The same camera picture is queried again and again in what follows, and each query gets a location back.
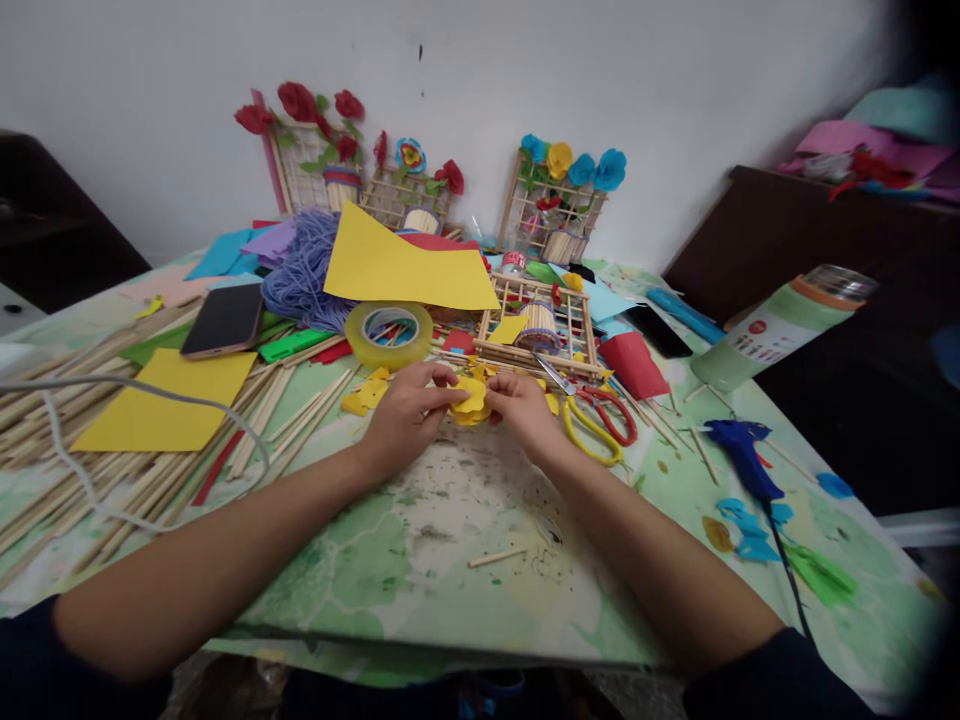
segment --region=white wall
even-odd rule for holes
[[[0,127],[36,135],[152,263],[276,205],[249,88],[346,87],[499,223],[527,132],[628,158],[588,255],[662,270],[736,163],[888,74],[891,0],[0,0]],[[418,61],[423,45],[423,60]]]

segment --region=black phone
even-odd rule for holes
[[[687,344],[667,321],[649,305],[637,305],[626,311],[627,319],[637,328],[657,351],[666,358],[690,357],[693,355]]]
[[[199,360],[247,350],[260,339],[262,323],[259,283],[211,290],[180,354],[188,360]]]

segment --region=purple paper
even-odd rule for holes
[[[260,264],[265,267],[271,267],[271,264],[263,262],[264,259],[272,260],[273,265],[279,265],[286,256],[290,243],[293,242],[295,232],[293,219],[285,220],[255,237],[240,248],[240,252],[246,255],[259,255]]]

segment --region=tape roll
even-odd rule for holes
[[[372,340],[391,324],[404,328],[395,345]],[[433,318],[418,303],[363,302],[350,311],[343,333],[361,364],[374,369],[385,367],[393,372],[420,362],[430,353]]]

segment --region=blue yarn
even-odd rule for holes
[[[307,208],[293,223],[296,231],[286,259],[261,286],[264,304],[270,312],[313,330],[342,333],[357,303],[323,291],[340,217]]]

